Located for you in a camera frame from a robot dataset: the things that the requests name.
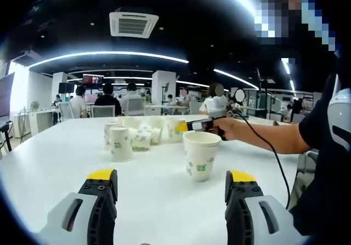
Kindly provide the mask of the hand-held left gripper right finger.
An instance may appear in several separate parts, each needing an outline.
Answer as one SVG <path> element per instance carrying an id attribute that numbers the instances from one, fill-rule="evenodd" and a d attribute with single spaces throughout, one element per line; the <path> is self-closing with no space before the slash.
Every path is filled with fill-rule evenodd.
<path id="1" fill-rule="evenodd" d="M 273 196 L 264 195 L 256 179 L 229 170 L 225 179 L 227 244 L 303 244 L 293 216 Z"/>

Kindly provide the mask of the person's right hand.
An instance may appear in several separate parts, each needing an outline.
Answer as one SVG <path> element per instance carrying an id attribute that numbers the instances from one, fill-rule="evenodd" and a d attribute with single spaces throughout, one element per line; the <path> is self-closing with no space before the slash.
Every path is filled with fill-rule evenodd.
<path id="1" fill-rule="evenodd" d="M 250 135 L 248 125 L 233 118 L 219 118 L 213 121 L 218 129 L 222 130 L 227 140 L 245 141 Z"/>

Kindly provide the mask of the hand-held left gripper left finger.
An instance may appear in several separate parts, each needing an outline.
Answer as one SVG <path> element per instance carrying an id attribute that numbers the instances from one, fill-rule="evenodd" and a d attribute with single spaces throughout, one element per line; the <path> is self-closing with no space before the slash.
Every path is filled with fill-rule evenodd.
<path id="1" fill-rule="evenodd" d="M 88 175 L 78 192 L 63 198 L 38 233 L 42 244 L 113 244 L 117 218 L 117 170 Z"/>

